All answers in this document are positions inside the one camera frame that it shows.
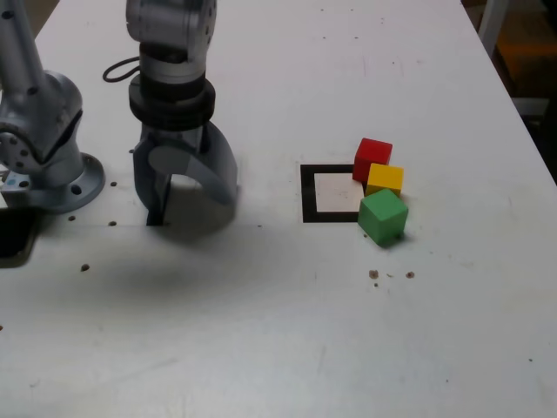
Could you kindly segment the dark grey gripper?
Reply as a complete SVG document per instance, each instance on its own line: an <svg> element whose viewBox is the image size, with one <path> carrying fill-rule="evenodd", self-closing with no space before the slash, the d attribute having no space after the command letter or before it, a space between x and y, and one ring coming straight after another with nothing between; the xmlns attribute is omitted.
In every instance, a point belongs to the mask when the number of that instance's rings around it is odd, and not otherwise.
<svg viewBox="0 0 557 418"><path fill-rule="evenodd" d="M236 159L215 125L168 131L142 124L133 167L135 189L148 217L164 217L172 175L194 179L222 205L236 201Z"/></svg>

